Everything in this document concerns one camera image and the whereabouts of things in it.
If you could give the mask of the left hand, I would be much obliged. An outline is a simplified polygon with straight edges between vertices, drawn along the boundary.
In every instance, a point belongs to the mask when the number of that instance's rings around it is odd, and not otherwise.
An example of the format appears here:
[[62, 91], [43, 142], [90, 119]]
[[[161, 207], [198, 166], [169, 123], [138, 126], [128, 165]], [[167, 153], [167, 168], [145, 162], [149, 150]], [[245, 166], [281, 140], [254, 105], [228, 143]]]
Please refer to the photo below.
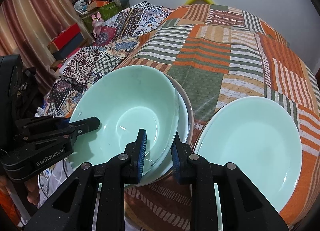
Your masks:
[[40, 193], [39, 193], [39, 186], [38, 186], [38, 176], [35, 175], [31, 179], [25, 182], [25, 186], [28, 190], [28, 201], [37, 206], [40, 201]]

